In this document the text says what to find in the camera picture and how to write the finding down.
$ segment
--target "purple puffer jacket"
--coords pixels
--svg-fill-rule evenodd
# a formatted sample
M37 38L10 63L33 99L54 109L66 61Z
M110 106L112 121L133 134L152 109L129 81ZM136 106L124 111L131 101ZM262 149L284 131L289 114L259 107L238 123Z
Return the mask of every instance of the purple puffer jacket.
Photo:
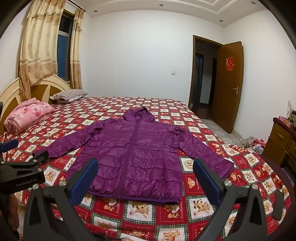
M203 158L222 178L234 166L184 128L155 121L144 107L130 109L120 119L97 121L46 150L57 158L84 144L67 178L94 157L99 171L89 193L116 199L178 203L182 196L178 147L191 158Z

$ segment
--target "red chinese character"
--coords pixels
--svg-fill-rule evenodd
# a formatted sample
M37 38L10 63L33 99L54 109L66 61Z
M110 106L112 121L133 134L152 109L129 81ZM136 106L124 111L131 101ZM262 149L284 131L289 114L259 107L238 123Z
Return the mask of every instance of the red chinese character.
M226 59L226 68L227 71L233 71L235 64L233 63L233 57L228 57Z

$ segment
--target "jacket hood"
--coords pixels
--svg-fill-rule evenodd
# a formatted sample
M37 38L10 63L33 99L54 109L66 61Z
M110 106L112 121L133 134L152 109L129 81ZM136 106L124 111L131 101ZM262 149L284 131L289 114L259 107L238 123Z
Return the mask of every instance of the jacket hood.
M129 109L123 114L123 118L127 121L138 122L145 120L145 122L154 122L155 117L152 115L146 107L140 107L136 109Z

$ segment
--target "wooden headboard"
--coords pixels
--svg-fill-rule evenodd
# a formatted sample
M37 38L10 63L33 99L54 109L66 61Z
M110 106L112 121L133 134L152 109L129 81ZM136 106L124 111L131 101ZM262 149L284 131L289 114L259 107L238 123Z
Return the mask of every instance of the wooden headboard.
M0 134L6 131L3 125L6 117L21 103L19 88L19 78L17 78L0 94L0 102L3 102L0 118ZM31 97L53 104L54 101L49 98L50 96L69 89L69 85L60 77L51 75L31 86Z

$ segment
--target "screw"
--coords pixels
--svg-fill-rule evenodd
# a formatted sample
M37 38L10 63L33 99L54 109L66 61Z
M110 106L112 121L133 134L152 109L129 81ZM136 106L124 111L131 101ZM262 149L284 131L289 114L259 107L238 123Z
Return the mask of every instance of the screw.
M36 190L36 189L39 188L39 185L38 185L38 184L34 184L34 185L32 186L32 188L33 188L34 190Z
M252 185L252 188L253 188L254 190L258 190L258 185L257 185L257 184L253 184L253 185Z
M225 184L225 186L230 187L232 185L232 182L230 180L225 180L224 184Z
M59 181L59 186L65 186L67 184L66 180Z

